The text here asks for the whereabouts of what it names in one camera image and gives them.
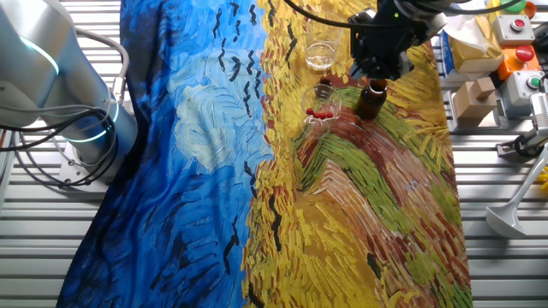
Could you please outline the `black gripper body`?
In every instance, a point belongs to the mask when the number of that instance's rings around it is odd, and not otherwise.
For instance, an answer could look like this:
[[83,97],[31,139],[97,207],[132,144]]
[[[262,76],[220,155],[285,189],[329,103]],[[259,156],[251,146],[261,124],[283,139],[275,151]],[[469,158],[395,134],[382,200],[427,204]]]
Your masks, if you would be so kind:
[[365,46],[372,56],[388,56],[418,46],[429,38],[429,12],[415,1],[377,1],[377,12],[364,9],[352,16],[352,50]]

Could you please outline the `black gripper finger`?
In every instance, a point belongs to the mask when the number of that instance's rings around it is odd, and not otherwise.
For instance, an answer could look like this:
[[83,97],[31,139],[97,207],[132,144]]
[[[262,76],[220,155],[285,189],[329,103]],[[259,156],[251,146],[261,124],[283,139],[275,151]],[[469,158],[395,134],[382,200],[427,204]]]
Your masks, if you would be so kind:
[[414,70],[414,64],[409,59],[406,51],[388,55],[384,59],[386,68],[384,69],[384,78],[398,80]]
[[368,77],[373,65],[372,55],[368,48],[361,45],[355,46],[352,50],[352,57],[354,64],[351,68],[351,76],[356,80]]

